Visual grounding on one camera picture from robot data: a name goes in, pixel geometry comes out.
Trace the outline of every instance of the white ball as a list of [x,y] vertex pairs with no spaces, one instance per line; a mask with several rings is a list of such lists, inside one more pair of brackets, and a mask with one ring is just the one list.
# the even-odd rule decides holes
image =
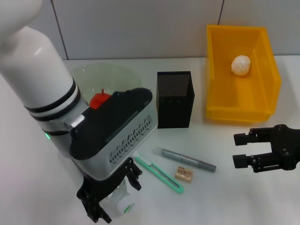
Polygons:
[[249,72],[250,58],[245,55],[239,55],[231,64],[231,71],[238,76],[244,76]]

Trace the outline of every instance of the gray marker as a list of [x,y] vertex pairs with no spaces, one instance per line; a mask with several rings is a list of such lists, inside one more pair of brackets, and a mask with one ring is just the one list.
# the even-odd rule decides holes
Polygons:
[[198,167],[198,168],[208,170],[208,171],[211,171],[211,172],[215,172],[216,168],[217,168],[215,165],[205,163],[205,162],[200,161],[198,159],[191,158],[191,157],[188,157],[188,156],[185,156],[185,155],[182,155],[182,154],[179,154],[179,153],[167,150],[167,149],[155,148],[155,149],[152,149],[152,153],[155,154],[155,155],[158,155],[158,156],[169,158],[169,159],[172,159],[174,161],[184,163],[184,164],[187,164],[187,165],[191,165],[191,166],[194,166],[194,167]]

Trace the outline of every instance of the wall tile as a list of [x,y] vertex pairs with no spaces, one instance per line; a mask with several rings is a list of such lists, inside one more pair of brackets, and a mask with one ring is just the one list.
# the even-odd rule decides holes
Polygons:
[[54,0],[70,59],[198,57],[222,0]]
[[50,0],[43,0],[43,5],[39,15],[34,19],[34,21],[28,24],[28,26],[46,34],[52,41],[61,58],[63,60],[67,58]]
[[274,54],[300,54],[299,0],[225,0],[220,25],[263,26]]

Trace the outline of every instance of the black mesh pencil holder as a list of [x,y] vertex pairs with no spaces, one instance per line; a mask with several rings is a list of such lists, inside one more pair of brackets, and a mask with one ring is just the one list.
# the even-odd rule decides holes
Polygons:
[[158,128],[187,128],[194,89],[191,72],[158,72],[156,104]]

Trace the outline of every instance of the white table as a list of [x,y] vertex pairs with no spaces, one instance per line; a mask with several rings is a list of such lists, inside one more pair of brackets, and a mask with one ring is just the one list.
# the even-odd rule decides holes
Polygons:
[[[300,56],[277,56],[282,78],[276,113],[264,124],[300,128]],[[139,148],[170,175],[179,163],[151,154],[159,146],[217,166],[215,173],[191,168],[191,184],[179,195],[144,171],[134,210],[112,225],[298,225],[299,169],[253,173],[235,169],[232,155],[270,152],[267,143],[235,147],[233,135],[250,127],[203,121],[204,58],[65,61],[69,69],[86,63],[126,66],[155,90],[157,71],[191,71],[195,101],[190,128],[155,130]],[[0,77],[0,223],[3,225],[92,225],[76,192],[82,177],[49,141]]]

